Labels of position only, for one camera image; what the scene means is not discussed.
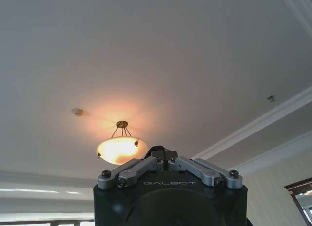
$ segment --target bolt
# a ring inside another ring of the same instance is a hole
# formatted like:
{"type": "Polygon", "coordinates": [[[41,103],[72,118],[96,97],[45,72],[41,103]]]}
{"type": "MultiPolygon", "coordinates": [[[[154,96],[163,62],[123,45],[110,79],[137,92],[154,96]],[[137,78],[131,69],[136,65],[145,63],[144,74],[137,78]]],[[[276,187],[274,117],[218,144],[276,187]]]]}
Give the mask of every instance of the bolt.
{"type": "Polygon", "coordinates": [[[222,179],[216,179],[215,181],[215,185],[220,187],[224,185],[224,181],[222,179]]]}
{"type": "Polygon", "coordinates": [[[102,176],[104,176],[104,177],[106,177],[106,178],[111,177],[111,171],[109,171],[109,170],[104,170],[104,171],[102,172],[102,176]]]}
{"type": "Polygon", "coordinates": [[[173,162],[173,163],[175,163],[175,162],[176,162],[176,157],[171,157],[171,158],[170,158],[170,161],[173,162]]]}
{"type": "Polygon", "coordinates": [[[116,185],[119,188],[123,188],[127,184],[127,181],[124,178],[118,178],[116,185]]]}
{"type": "Polygon", "coordinates": [[[229,174],[230,174],[230,177],[234,179],[239,177],[239,172],[236,170],[230,170],[229,174]]]}

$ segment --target wall trim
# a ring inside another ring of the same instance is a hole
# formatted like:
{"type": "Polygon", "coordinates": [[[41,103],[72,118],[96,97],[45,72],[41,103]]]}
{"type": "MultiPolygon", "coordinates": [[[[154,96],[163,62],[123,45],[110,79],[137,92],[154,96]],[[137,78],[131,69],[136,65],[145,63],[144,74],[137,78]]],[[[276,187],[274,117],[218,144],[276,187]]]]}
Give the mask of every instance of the wall trim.
{"type": "Polygon", "coordinates": [[[310,0],[283,0],[312,38],[312,3],[310,0]]]}
{"type": "Polygon", "coordinates": [[[0,182],[43,186],[93,188],[93,186],[97,183],[97,180],[0,171],[0,182]]]}
{"type": "Polygon", "coordinates": [[[256,120],[208,147],[204,151],[195,155],[193,159],[201,158],[207,160],[208,158],[228,149],[234,144],[244,140],[245,138],[253,135],[254,133],[262,130],[275,121],[289,115],[290,113],[298,110],[310,102],[312,102],[312,86],[306,88],[294,97],[288,99],[287,101],[281,103],[277,107],[258,117],[256,120]]]}
{"type": "Polygon", "coordinates": [[[242,176],[249,175],[309,150],[312,150],[312,131],[302,134],[232,169],[238,170],[242,176]]]}

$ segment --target crown molding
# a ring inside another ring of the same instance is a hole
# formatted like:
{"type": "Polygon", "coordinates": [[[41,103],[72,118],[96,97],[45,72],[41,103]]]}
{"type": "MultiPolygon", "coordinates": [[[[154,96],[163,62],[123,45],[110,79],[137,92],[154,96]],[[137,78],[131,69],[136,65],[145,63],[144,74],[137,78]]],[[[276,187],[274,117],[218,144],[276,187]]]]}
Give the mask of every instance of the crown molding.
{"type": "Polygon", "coordinates": [[[92,200],[1,198],[0,214],[94,212],[92,200]]]}
{"type": "Polygon", "coordinates": [[[299,108],[312,102],[312,86],[306,88],[302,92],[298,93],[294,97],[281,103],[277,107],[258,117],[256,120],[238,129],[234,133],[220,140],[219,142],[208,147],[204,151],[195,155],[195,158],[201,158],[207,160],[208,158],[228,149],[234,144],[242,141],[243,139],[253,135],[254,133],[269,126],[275,121],[289,115],[290,113],[298,110],[299,108]]]}
{"type": "Polygon", "coordinates": [[[232,169],[238,170],[243,176],[249,175],[309,150],[312,150],[312,131],[302,134],[232,169]]]}
{"type": "Polygon", "coordinates": [[[283,0],[307,33],[312,37],[312,3],[310,0],[283,0]]]}
{"type": "Polygon", "coordinates": [[[93,188],[93,186],[97,183],[96,179],[89,180],[7,171],[0,171],[0,182],[77,188],[93,188]]]}

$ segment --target ceiling light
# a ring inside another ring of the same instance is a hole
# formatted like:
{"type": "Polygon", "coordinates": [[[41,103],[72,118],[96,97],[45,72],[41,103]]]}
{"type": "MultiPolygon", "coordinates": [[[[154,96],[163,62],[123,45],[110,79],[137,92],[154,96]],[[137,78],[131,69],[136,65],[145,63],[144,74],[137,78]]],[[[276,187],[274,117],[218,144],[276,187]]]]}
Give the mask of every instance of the ceiling light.
{"type": "Polygon", "coordinates": [[[70,194],[81,194],[79,192],[70,192],[70,191],[66,191],[66,193],[70,193],[70,194]]]}
{"type": "Polygon", "coordinates": [[[98,146],[97,156],[117,165],[124,164],[133,158],[143,158],[148,150],[147,143],[140,138],[131,136],[127,128],[127,121],[119,121],[116,126],[111,138],[98,146]],[[118,129],[121,129],[121,136],[114,137],[118,129]]]}

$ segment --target glass lampshade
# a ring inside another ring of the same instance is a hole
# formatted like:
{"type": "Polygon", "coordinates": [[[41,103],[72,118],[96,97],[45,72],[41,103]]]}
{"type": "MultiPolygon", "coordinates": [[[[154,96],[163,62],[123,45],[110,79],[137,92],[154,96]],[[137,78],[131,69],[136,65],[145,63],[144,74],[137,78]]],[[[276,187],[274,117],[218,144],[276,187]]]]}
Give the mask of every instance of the glass lampshade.
{"type": "Polygon", "coordinates": [[[121,165],[134,158],[143,158],[148,151],[148,145],[137,137],[113,137],[102,142],[97,150],[105,161],[121,165]]]}

